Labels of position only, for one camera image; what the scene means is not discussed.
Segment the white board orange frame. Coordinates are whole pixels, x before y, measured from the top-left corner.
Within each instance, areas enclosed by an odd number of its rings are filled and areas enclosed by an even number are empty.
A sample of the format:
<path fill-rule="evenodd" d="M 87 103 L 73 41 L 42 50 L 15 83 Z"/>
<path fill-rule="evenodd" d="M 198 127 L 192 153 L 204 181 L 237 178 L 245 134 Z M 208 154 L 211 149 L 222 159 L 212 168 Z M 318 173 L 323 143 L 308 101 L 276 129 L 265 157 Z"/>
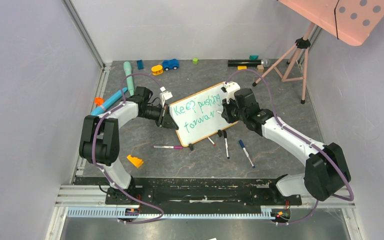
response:
<path fill-rule="evenodd" d="M 183 147 L 234 125 L 217 113 L 223 111 L 222 101 L 226 98 L 222 85 L 218 83 L 170 104 L 169 112 L 178 125 L 176 134 Z"/>

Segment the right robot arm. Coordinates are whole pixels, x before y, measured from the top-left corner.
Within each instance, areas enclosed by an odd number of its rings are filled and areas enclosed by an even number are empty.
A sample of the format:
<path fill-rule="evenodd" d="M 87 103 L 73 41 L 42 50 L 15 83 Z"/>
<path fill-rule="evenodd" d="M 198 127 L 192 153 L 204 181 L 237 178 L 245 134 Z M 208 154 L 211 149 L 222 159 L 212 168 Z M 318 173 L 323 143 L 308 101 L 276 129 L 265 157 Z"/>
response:
<path fill-rule="evenodd" d="M 284 174 L 269 189 L 269 199 L 282 204 L 290 196 L 309 194 L 318 201 L 330 197 L 353 201 L 351 175 L 342 148 L 332 142 L 324 144 L 296 131 L 274 110 L 260 108 L 250 88 L 229 94 L 222 100 L 221 116 L 228 123 L 243 122 L 247 129 L 271 140 L 296 157 L 304 173 Z"/>

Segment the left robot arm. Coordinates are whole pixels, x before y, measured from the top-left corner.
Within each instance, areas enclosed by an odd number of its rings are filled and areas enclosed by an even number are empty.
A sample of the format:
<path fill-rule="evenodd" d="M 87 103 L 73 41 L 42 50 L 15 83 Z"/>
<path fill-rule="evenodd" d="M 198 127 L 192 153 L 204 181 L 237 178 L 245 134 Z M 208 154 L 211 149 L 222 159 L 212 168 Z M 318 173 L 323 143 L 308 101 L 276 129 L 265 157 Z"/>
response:
<path fill-rule="evenodd" d="M 179 128 L 166 103 L 150 103 L 152 95 L 150 89 L 138 86 L 133 96 L 112 110 L 97 116 L 88 115 L 83 120 L 79 155 L 95 165 L 109 180 L 112 188 L 119 188 L 117 196 L 125 204 L 136 200 L 137 190 L 130 186 L 133 178 L 119 159 L 120 128 L 135 118 L 155 121 L 160 128 Z"/>

